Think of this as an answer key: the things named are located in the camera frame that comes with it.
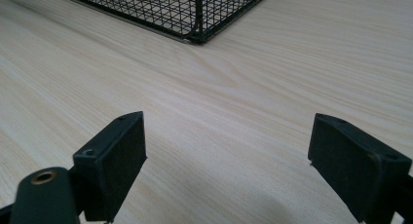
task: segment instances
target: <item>black wire basket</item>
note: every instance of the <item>black wire basket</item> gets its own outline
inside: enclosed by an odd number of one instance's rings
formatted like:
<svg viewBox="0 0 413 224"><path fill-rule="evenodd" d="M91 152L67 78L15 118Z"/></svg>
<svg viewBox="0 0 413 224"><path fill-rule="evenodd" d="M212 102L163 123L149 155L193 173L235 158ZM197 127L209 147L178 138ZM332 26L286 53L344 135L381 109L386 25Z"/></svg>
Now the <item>black wire basket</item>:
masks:
<svg viewBox="0 0 413 224"><path fill-rule="evenodd" d="M261 0L77 0L168 36L204 43Z"/></svg>

